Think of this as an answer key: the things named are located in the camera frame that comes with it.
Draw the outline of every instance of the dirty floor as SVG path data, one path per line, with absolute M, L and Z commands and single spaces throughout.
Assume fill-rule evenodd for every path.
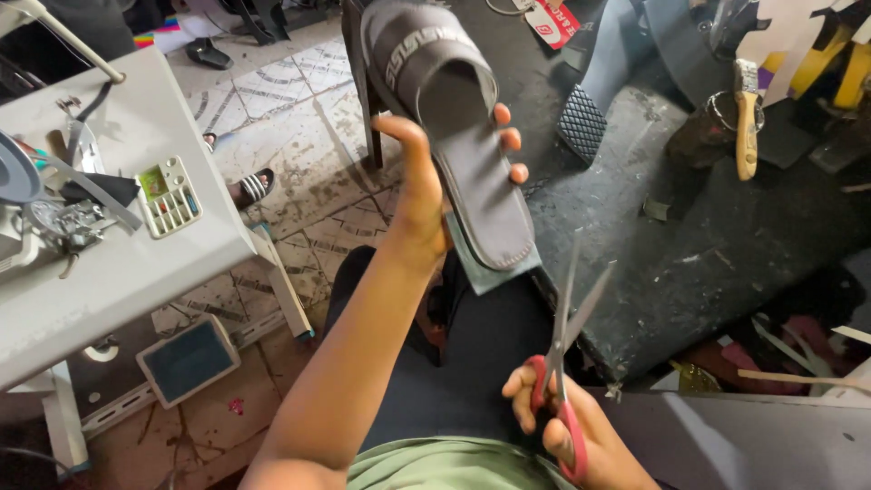
M 215 38 L 235 60 L 210 71 L 184 53 L 167 57 L 203 133 L 219 135 L 215 162 L 225 180 L 272 168 L 273 192 L 247 212 L 267 222 L 312 325 L 326 315 L 331 284 L 352 248 L 376 245 L 393 214 L 398 144 L 384 143 L 387 167 L 368 174 L 362 113 L 339 18 L 258 47 L 249 37 Z M 233 332 L 279 308 L 267 279 L 242 264 L 152 313 L 158 331 L 206 309 Z M 170 411 L 141 410 L 89 444 L 95 488 L 206 488 L 247 465 L 283 396 L 316 348 L 287 328 L 240 355 L 242 366 Z M 242 400 L 238 414 L 228 409 Z

